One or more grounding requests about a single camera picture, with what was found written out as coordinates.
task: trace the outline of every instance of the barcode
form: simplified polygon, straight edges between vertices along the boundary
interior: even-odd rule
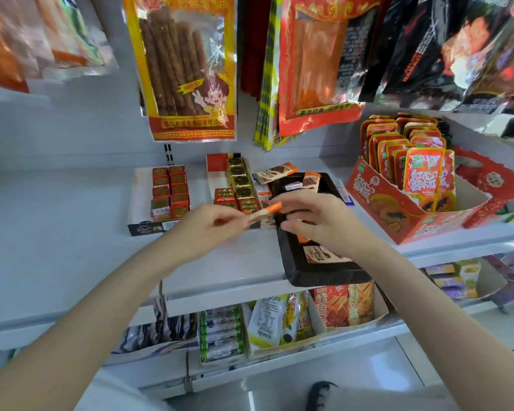
[[[152,209],[152,215],[153,216],[166,215],[168,213],[169,213],[169,206],[167,206],[167,207],[159,207],[157,209]]]
[[[162,222],[162,228],[164,228],[165,231],[168,231],[171,228],[173,228],[175,225],[177,225],[177,222],[179,222],[179,221],[180,221],[180,219],[178,219],[176,221]]]
[[[257,331],[257,334],[267,339],[272,338],[272,335],[270,333],[267,333],[266,331]]]

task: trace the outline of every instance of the black display tray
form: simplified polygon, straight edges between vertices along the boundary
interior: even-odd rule
[[[330,193],[341,199],[339,192],[333,184],[328,173],[320,173],[320,184],[318,193]],[[275,197],[285,193],[285,186],[300,181],[305,174],[294,173],[285,178],[270,182],[268,186]],[[280,224],[286,220],[285,214],[275,214],[276,232],[278,234],[278,242],[280,244],[280,253],[282,255],[282,263],[286,270],[286,276],[289,282],[296,287],[317,287],[324,285],[342,285],[366,283],[371,277],[356,262],[339,262],[331,264],[314,264],[306,261],[303,246],[319,245],[316,242],[309,241],[301,245],[297,239],[297,235],[286,232],[280,228]]]

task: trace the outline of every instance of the cartoon boy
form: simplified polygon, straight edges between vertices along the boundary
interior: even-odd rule
[[[192,92],[194,102],[200,105],[205,112],[209,113],[210,117],[218,116],[220,120],[227,123],[228,117],[225,104],[226,97],[228,96],[228,84],[215,74],[211,78],[206,78],[202,91],[206,94],[205,98],[198,91]]]

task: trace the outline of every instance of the hand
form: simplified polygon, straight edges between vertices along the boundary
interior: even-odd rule
[[[204,101],[204,98],[200,94],[199,91],[192,92],[192,95],[194,95],[194,102],[200,105],[202,108],[206,108],[206,102]]]
[[[154,243],[165,255],[168,268],[206,255],[249,226],[250,216],[233,207],[203,203]]]
[[[332,194],[297,190],[275,197],[272,203],[276,202],[282,202],[281,212],[288,213],[280,228],[311,239],[337,255],[354,258],[356,244],[374,237],[345,203]]]

